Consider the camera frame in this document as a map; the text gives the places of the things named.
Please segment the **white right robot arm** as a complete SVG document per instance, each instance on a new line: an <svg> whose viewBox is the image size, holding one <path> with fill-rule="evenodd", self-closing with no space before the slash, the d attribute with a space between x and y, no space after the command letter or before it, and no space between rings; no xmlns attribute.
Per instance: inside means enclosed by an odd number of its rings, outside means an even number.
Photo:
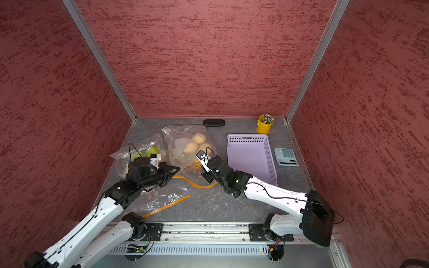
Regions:
<svg viewBox="0 0 429 268"><path fill-rule="evenodd" d="M267 216L263 230L268 239L276 241L285 235L303 234L319 246L330 246L336 211L321 193L294 192L271 185L249 173L233 170L217 155L203 155L199 162L204 178L209 183L218 182L225 193L269 204L287 213Z"/></svg>

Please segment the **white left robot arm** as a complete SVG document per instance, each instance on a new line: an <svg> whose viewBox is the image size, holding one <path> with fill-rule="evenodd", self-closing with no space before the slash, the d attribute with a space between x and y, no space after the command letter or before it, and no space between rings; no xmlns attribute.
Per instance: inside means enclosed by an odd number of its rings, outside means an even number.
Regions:
<svg viewBox="0 0 429 268"><path fill-rule="evenodd" d="M155 233L148 230L144 218L133 212L125 215L109 233L100 238L97 235L138 199L141 192L148 193L156 187L166 186L180 170L180 167L162 161L160 155L137 157L128 164L126 177L102 194L92 212L47 250L29 255L24 266L89 267L129 239L154 240Z"/></svg>

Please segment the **clear zip-top bag orange seal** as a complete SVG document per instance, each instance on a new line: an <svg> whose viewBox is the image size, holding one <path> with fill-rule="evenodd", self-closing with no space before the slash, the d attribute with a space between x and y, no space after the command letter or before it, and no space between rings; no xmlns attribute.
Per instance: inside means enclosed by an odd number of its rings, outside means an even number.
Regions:
<svg viewBox="0 0 429 268"><path fill-rule="evenodd" d="M208 188L211 185L202 176L204 168L196 154L200 151L208 153L209 157L217 154L215 143L203 125L169 125L162 128L162 134L168 150L171 165L178 166L181 171L177 176L198 188Z"/></svg>

